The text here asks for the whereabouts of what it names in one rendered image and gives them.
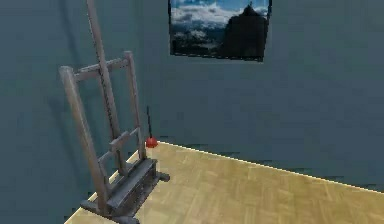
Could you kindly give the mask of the grey wooden easel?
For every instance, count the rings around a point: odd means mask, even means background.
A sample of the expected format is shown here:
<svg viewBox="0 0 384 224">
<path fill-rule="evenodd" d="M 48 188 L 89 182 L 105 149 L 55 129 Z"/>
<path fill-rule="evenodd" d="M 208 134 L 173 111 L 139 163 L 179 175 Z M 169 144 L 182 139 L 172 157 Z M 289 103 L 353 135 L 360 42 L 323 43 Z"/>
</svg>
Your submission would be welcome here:
<svg viewBox="0 0 384 224">
<path fill-rule="evenodd" d="M 59 74 L 76 122 L 80 142 L 86 156 L 96 198 L 84 200 L 81 207 L 117 224 L 140 224 L 136 213 L 158 182 L 167 182 L 170 176 L 157 170 L 157 160 L 147 156 L 140 120 L 138 87 L 133 53 L 126 51 L 119 58 L 108 60 L 102 42 L 94 0 L 85 0 L 97 62 L 75 71 L 70 66 L 59 68 Z M 110 72 L 124 68 L 130 87 L 133 128 L 122 131 L 112 90 Z M 87 122 L 78 83 L 96 78 L 104 101 L 111 139 L 109 148 L 97 156 Z"/>
</svg>

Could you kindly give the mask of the mountain and clouds painting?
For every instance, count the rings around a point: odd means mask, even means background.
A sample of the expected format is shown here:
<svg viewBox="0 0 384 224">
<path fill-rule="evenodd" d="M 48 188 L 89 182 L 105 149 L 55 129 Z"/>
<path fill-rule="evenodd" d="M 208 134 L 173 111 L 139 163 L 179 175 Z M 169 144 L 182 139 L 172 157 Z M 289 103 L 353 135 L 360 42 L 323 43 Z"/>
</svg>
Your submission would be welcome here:
<svg viewBox="0 0 384 224">
<path fill-rule="evenodd" d="M 273 0 L 168 0 L 177 56 L 263 62 Z"/>
</svg>

